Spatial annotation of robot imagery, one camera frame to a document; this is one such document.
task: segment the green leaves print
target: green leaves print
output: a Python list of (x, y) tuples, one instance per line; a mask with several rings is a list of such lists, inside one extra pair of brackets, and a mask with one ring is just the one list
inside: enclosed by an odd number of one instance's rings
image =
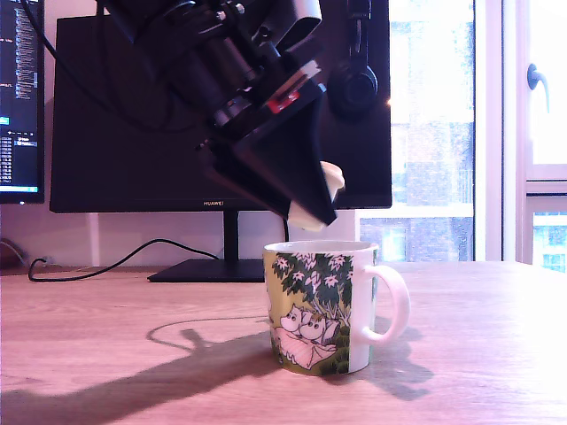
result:
[(353, 258), (346, 255), (278, 253), (272, 264), (282, 291), (303, 294), (318, 313), (349, 326)]

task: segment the monitor stand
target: monitor stand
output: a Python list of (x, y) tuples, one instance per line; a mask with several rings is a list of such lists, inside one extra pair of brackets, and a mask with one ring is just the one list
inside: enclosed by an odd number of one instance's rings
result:
[(238, 259), (238, 211), (223, 212), (224, 259), (188, 259), (148, 277), (150, 282), (264, 282), (261, 259)]

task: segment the mug handle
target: mug handle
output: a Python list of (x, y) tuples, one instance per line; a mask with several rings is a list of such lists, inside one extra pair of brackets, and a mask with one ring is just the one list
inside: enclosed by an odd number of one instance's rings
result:
[(364, 272), (381, 278), (392, 295), (393, 300), (393, 320), (392, 325), (385, 334), (378, 334), (368, 326), (362, 328), (362, 340), (367, 344), (376, 347), (384, 347), (394, 341), (404, 331), (409, 321), (411, 310), (409, 303), (409, 292), (406, 283), (401, 275), (393, 268), (387, 266), (366, 266)]

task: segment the mug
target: mug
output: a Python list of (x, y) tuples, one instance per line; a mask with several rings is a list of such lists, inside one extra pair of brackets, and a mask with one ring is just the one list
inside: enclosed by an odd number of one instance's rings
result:
[[(377, 245), (305, 241), (264, 247), (272, 351), (284, 368), (305, 375), (356, 372), (369, 364), (371, 347), (395, 340), (408, 325), (404, 280), (378, 266)], [(374, 332), (378, 278), (389, 288), (392, 325)]]

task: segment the computer monitor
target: computer monitor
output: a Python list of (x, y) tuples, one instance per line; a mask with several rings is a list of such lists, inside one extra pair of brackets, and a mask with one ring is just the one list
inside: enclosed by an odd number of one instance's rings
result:
[[(43, 24), (43, 0), (29, 2)], [(43, 202), (43, 48), (19, 2), (0, 0), (0, 204)]]
[[(326, 84), (333, 66), (349, 55), (346, 1), (321, 2), (321, 7), (315, 36), (326, 48), (317, 59), (322, 72), (316, 79)], [(111, 17), (105, 17), (104, 34), (101, 44), (96, 17), (58, 20), (58, 53), (84, 84), (152, 127), (167, 115), (172, 115), (169, 128), (196, 121), (151, 82)], [(338, 119), (326, 100), (322, 106), (322, 159), (340, 166), (346, 178), (346, 190), (336, 201), (339, 209), (392, 205), (389, 62), (388, 6), (375, 2), (369, 63), (379, 84), (376, 106), (357, 122)], [(112, 85), (115, 92), (108, 90)], [(152, 280), (262, 281), (261, 261), (237, 261), (237, 211), (263, 208), (204, 175), (196, 153), (204, 138), (200, 126), (179, 134), (131, 127), (93, 104), (57, 66), (50, 208), (55, 213), (224, 211), (224, 261), (190, 260)]]

